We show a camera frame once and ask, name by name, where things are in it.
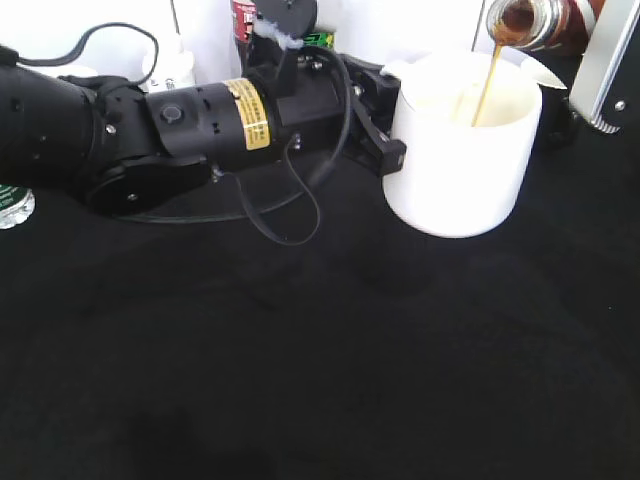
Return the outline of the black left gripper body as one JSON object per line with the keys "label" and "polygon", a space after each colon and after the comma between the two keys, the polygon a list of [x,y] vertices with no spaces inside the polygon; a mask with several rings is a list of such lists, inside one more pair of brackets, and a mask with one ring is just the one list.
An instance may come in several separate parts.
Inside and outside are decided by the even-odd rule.
{"label": "black left gripper body", "polygon": [[345,54],[305,46],[315,30],[314,1],[258,1],[247,77],[260,91],[276,133],[301,135],[306,147],[349,158],[352,87]]}

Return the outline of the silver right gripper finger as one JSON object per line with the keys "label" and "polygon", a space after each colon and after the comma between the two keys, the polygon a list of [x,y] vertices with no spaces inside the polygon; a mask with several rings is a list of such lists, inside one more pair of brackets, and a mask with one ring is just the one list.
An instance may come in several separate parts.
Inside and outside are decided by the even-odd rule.
{"label": "silver right gripper finger", "polygon": [[589,125],[616,134],[639,119],[639,3],[607,1],[571,88],[569,103]]}

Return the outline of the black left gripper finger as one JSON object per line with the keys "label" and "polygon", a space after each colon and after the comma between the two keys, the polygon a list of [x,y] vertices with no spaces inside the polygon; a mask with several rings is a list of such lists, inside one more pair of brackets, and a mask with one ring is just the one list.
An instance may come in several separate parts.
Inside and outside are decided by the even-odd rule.
{"label": "black left gripper finger", "polygon": [[360,100],[396,100],[400,81],[382,72],[383,66],[344,55],[344,63]]}
{"label": "black left gripper finger", "polygon": [[406,145],[390,137],[397,96],[371,99],[355,84],[351,98],[349,159],[377,178],[399,172]]}

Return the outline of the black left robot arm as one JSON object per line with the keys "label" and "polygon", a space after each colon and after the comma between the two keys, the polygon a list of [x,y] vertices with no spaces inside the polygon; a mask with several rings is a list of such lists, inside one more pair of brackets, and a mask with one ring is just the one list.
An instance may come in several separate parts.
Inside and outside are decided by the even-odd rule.
{"label": "black left robot arm", "polygon": [[106,216],[148,212],[218,176],[322,153],[299,179],[319,186],[349,151],[375,175],[400,171],[406,146],[357,98],[379,68],[308,45],[313,1],[260,1],[235,79],[164,92],[118,76],[52,78],[47,59],[1,50],[1,181],[55,189]]}

